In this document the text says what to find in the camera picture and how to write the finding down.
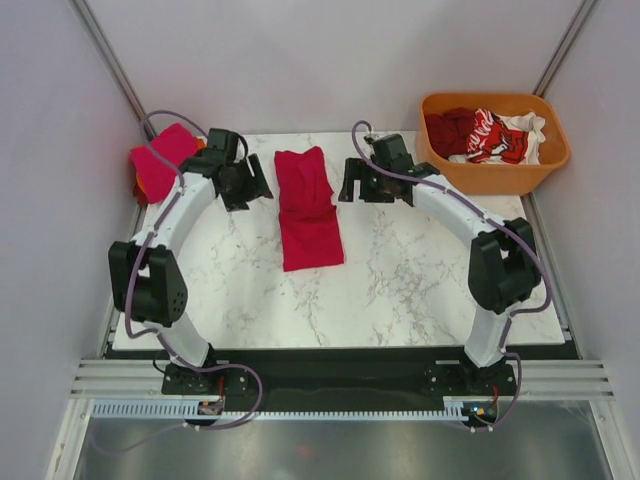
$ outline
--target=red and white cloth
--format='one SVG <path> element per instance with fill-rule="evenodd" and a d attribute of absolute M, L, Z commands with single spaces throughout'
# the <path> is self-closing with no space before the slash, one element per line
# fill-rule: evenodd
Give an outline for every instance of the red and white cloth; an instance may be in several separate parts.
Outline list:
<path fill-rule="evenodd" d="M 466 153 L 451 155 L 449 161 L 538 165 L 538 146 L 545 141 L 544 124 L 544 118 L 533 112 L 507 117 L 479 108 L 473 131 L 466 137 Z"/>

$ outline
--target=white marble tabletop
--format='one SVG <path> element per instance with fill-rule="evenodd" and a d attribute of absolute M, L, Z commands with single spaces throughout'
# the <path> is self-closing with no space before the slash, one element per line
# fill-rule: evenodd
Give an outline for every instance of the white marble tabletop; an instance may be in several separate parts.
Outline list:
<path fill-rule="evenodd" d="M 413 151 L 414 133 L 403 137 Z M 475 311 L 467 288 L 468 251 L 441 223 L 404 202 L 338 203 L 344 161 L 355 156 L 348 133 L 254 135 L 247 141 L 275 199 L 259 199 L 249 211 L 232 214 L 218 199 L 196 222 L 178 257 L 189 288 L 187 312 L 214 348 L 464 344 Z M 284 273 L 274 153 L 316 145 L 324 151 L 335 191 L 345 264 Z M 518 197 L 475 199 L 506 218 L 524 216 Z M 150 206 L 145 222 L 157 210 Z M 543 298 L 540 285 L 527 304 Z M 114 349 L 158 348 L 153 336 L 130 340 L 122 318 Z M 508 339 L 563 341 L 553 306 L 519 317 Z"/>

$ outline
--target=orange plastic basket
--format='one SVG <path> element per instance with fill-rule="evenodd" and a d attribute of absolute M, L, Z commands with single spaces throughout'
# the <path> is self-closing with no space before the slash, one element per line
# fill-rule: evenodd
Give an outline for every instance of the orange plastic basket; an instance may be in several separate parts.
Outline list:
<path fill-rule="evenodd" d="M 545 119 L 540 145 L 540 165 L 492 165 L 452 163 L 431 148 L 424 116 L 464 107 L 487 108 L 498 115 L 525 115 L 531 111 Z M 416 135 L 416 151 L 421 161 L 435 166 L 459 190 L 468 194 L 525 195 L 547 175 L 560 168 L 571 152 L 567 138 L 551 105 L 540 97 L 525 93 L 442 92 L 427 95 L 420 108 L 421 128 Z"/>

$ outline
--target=marble surface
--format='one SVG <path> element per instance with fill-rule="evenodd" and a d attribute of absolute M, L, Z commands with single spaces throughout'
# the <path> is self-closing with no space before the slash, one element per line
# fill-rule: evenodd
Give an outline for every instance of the marble surface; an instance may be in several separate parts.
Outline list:
<path fill-rule="evenodd" d="M 403 136 L 413 150 L 413 132 Z M 255 135 L 247 141 L 276 199 L 254 201 L 249 211 L 233 214 L 221 200 L 214 202 L 178 257 L 189 288 L 187 312 L 204 338 L 215 348 L 464 344 L 475 311 L 467 288 L 468 251 L 437 220 L 403 202 L 337 203 L 344 160 L 355 156 L 348 133 Z M 315 145 L 324 151 L 335 190 L 346 263 L 284 273 L 274 153 Z M 524 216 L 518 197 L 476 200 L 506 218 Z M 145 222 L 156 212 L 151 206 Z M 543 298 L 541 285 L 527 304 Z M 153 336 L 130 340 L 122 318 L 114 349 L 158 348 Z M 508 339 L 563 341 L 553 306 L 518 318 Z"/>

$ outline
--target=red cloth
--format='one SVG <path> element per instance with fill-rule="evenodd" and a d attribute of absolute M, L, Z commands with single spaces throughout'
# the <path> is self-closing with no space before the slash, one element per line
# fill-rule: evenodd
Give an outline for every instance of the red cloth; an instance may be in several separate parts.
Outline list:
<path fill-rule="evenodd" d="M 333 190 L 320 147 L 276 152 L 285 272 L 344 263 Z"/>
<path fill-rule="evenodd" d="M 527 132 L 509 130 L 495 113 L 479 108 L 475 112 L 473 132 L 467 139 L 467 160 L 482 163 L 491 157 L 499 157 L 517 165 L 527 153 L 527 136 Z"/>
<path fill-rule="evenodd" d="M 455 108 L 442 115 L 425 115 L 433 151 L 443 158 L 467 153 L 467 137 L 473 132 L 474 118 L 474 111 L 467 108 Z"/>
<path fill-rule="evenodd" d="M 154 138 L 151 146 L 175 166 L 179 166 L 199 150 L 193 135 L 178 123 Z M 147 201 L 156 203 L 164 200 L 173 186 L 175 172 L 165 166 L 146 146 L 132 148 L 129 158 L 136 167 Z"/>

